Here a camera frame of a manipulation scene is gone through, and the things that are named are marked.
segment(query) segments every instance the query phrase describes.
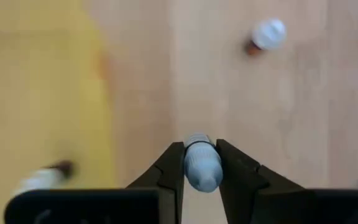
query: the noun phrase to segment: wooden surface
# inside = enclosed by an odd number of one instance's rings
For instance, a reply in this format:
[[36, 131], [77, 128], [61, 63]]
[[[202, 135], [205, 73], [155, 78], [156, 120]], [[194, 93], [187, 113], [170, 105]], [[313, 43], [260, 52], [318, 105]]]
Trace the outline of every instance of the wooden surface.
[[[97, 0], [91, 11], [111, 49], [122, 185], [203, 131], [304, 186], [356, 186], [358, 0]], [[287, 42], [247, 57], [269, 17]], [[186, 186], [184, 223], [224, 223], [219, 201]]]
[[60, 159], [67, 187], [112, 187], [100, 40], [79, 1], [0, 1], [0, 223], [19, 182]]

